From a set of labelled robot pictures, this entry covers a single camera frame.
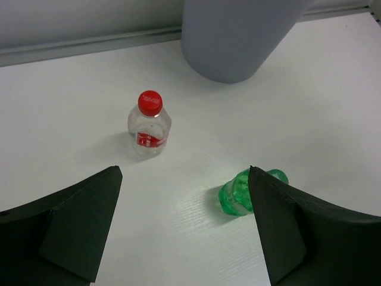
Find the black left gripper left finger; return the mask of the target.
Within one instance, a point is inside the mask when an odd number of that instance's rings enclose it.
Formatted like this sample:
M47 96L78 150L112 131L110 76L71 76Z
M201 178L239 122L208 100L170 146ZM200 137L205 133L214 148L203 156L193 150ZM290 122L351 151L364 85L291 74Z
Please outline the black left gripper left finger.
M118 166L1 212L1 285L95 282L123 175Z

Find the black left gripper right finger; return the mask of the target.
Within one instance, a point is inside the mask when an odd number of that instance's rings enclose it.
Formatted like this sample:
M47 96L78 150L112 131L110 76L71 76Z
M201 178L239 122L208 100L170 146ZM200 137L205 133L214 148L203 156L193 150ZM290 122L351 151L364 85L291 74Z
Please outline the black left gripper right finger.
M259 167L249 193L271 285L379 285L380 217L328 203Z

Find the green bottle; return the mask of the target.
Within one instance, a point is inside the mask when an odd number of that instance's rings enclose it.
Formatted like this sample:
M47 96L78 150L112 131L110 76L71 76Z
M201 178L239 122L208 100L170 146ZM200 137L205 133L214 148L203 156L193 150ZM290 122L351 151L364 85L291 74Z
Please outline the green bottle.
M254 213L248 188L250 169L238 173L218 191L218 200L223 213L242 217Z

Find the red cap cola bottle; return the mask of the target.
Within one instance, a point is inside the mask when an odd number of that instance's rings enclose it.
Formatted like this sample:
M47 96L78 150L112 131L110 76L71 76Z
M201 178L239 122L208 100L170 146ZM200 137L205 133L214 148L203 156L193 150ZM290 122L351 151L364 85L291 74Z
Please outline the red cap cola bottle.
M141 158L159 155L166 145L171 124L161 95L153 90L142 92L127 119L130 142L136 154Z

